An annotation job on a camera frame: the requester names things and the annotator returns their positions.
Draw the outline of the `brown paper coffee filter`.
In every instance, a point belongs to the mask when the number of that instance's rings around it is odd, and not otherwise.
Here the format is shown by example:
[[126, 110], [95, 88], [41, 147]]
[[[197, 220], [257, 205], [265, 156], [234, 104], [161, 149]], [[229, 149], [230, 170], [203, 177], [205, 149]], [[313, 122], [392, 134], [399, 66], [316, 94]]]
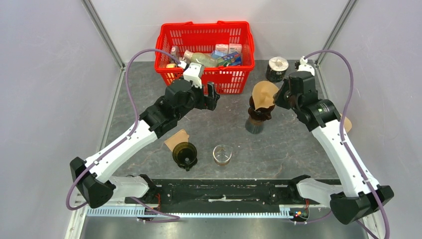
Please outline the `brown paper coffee filter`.
[[274, 96], [277, 94], [279, 88], [272, 82], [260, 81], [252, 91], [252, 98], [256, 109], [270, 108], [275, 105]]

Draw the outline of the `brown dripper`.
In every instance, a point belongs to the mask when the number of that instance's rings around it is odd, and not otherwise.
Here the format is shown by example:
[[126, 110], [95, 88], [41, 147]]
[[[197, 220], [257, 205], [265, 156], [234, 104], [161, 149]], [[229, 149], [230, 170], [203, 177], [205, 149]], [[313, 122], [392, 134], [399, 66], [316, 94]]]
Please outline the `brown dripper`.
[[255, 108], [254, 100], [252, 97], [249, 99], [249, 109], [248, 114], [255, 121], [266, 121], [272, 118], [271, 112], [274, 110], [275, 105], [272, 105], [268, 108]]

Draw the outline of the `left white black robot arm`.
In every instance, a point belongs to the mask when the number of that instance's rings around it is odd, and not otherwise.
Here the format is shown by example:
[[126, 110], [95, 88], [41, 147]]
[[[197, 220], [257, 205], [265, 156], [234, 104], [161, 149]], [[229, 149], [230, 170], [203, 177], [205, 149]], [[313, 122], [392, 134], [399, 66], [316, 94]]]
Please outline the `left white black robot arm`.
[[213, 111], [220, 98], [213, 82], [207, 83], [207, 92], [195, 87], [192, 81], [177, 79], [115, 141], [87, 159], [74, 158], [70, 162], [72, 178], [86, 204], [95, 209], [110, 199], [127, 197], [153, 202], [156, 190], [147, 176], [115, 177], [113, 174], [135, 153], [175, 128], [191, 110]]

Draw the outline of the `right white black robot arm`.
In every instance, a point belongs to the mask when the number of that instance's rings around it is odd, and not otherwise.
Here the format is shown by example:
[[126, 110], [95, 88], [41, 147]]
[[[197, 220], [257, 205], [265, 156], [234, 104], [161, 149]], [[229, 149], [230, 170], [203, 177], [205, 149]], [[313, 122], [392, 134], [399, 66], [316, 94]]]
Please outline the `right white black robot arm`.
[[340, 179], [329, 185], [301, 175], [289, 181], [287, 197], [299, 204], [305, 199], [331, 209], [336, 219], [347, 225], [379, 211], [375, 197], [386, 205], [394, 197], [389, 185], [382, 186], [369, 172], [348, 135], [340, 130], [340, 113], [333, 102], [319, 99], [314, 76], [296, 71], [283, 80], [275, 95], [277, 106], [292, 109], [328, 155]]

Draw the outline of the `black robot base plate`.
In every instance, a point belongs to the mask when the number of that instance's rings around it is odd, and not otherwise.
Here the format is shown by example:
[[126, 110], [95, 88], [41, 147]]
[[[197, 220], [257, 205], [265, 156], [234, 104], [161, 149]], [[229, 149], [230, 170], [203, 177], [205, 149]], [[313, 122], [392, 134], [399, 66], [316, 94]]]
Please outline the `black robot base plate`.
[[289, 179], [146, 179], [149, 190], [139, 200], [158, 204], [165, 213], [264, 213], [280, 205], [305, 206]]

